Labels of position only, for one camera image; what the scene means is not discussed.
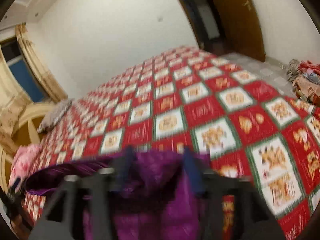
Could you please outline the purple puffer jacket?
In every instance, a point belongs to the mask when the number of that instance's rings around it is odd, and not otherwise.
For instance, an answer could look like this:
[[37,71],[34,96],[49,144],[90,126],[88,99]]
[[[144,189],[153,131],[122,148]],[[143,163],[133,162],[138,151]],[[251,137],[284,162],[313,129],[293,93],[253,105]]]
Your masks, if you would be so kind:
[[[45,208],[65,176],[92,176],[123,153],[44,168],[27,179],[27,191],[45,196]],[[118,239],[196,239],[201,203],[191,190],[183,155],[171,151],[135,154],[125,186],[112,204]]]

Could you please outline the clothes pile on floor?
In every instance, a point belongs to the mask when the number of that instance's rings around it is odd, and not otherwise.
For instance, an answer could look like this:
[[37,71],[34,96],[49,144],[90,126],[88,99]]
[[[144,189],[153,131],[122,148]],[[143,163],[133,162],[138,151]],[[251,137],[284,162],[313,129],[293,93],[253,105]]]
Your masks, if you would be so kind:
[[292,59],[286,75],[297,98],[319,107],[319,64]]

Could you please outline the pink floral folded blanket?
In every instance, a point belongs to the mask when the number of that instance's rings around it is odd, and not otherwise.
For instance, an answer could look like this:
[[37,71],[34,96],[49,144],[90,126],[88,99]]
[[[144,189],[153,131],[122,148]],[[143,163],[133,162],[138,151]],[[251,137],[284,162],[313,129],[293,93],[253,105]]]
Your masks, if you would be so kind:
[[11,165],[9,187],[12,187],[17,178],[23,181],[28,176],[35,158],[41,151],[42,146],[39,144],[29,144],[18,148]]

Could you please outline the cream wooden headboard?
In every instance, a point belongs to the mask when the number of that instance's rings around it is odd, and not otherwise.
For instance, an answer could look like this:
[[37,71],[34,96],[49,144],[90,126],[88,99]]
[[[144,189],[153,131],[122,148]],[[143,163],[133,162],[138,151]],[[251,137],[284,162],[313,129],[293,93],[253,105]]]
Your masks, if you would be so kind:
[[17,149],[20,146],[40,143],[43,136],[37,133],[37,129],[44,116],[54,106],[55,104],[52,102],[39,102],[28,105],[17,120],[12,132],[11,139],[16,145],[13,151],[7,151],[1,145],[1,188],[5,193],[8,191],[12,162]]

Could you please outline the grey striped pillow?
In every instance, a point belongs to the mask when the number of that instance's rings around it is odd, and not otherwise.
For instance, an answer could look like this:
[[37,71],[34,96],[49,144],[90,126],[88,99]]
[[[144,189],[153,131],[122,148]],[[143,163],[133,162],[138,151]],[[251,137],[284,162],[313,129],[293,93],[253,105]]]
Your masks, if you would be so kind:
[[37,133],[51,131],[56,124],[61,120],[64,114],[68,111],[73,103],[73,99],[62,100],[57,103],[51,111],[49,111],[42,119]]

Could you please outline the beige left curtain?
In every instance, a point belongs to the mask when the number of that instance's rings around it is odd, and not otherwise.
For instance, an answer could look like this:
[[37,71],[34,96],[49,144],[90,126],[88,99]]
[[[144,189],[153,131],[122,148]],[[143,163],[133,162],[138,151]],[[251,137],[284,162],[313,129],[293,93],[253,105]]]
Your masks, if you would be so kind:
[[1,51],[1,146],[10,154],[18,146],[11,136],[21,114],[31,103],[31,98],[17,82]]

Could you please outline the beige curtain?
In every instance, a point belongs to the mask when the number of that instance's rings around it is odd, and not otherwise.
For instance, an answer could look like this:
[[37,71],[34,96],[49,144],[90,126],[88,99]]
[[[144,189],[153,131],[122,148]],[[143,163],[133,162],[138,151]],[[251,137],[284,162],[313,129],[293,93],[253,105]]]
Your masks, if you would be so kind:
[[18,146],[11,136],[21,114],[31,103],[31,98],[17,82],[1,51],[1,146],[10,154]]
[[35,52],[33,42],[28,38],[26,24],[16,25],[15,34],[22,54],[43,90],[55,103],[66,100],[68,95],[59,85],[52,72],[41,62]]

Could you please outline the beige right curtain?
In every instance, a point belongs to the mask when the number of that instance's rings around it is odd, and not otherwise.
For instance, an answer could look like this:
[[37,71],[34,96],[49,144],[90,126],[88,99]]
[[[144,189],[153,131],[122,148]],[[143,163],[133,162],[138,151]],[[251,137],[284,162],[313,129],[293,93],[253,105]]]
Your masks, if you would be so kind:
[[52,72],[41,62],[35,52],[33,42],[28,38],[26,24],[16,25],[15,34],[22,54],[43,90],[55,103],[66,100],[68,95],[59,85]]

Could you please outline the window with blue pane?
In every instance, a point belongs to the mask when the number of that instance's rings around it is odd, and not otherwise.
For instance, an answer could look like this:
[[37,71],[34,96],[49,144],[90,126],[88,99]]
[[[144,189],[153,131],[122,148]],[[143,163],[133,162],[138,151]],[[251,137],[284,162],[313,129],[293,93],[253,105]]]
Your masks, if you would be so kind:
[[33,102],[45,102],[49,100],[48,94],[36,79],[27,64],[16,37],[1,41],[1,50],[4,59],[16,81],[29,95]]

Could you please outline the red patchwork bear bedspread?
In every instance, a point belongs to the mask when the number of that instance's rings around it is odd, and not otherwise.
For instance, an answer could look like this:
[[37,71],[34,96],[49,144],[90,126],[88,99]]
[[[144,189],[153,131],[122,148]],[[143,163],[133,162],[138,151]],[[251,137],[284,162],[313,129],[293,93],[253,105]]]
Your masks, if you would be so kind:
[[41,142],[31,171],[127,145],[209,153],[224,176],[247,176],[287,239],[319,203],[319,108],[281,95],[237,64],[180,47],[128,68],[73,103]]

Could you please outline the brown wooden door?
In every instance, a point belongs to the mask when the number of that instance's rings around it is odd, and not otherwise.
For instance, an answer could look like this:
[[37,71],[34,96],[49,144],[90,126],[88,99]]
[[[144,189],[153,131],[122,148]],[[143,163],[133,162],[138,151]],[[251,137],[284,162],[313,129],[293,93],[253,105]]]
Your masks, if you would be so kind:
[[253,5],[248,11],[247,0],[213,0],[219,13],[227,41],[237,53],[264,62],[266,59],[259,18]]

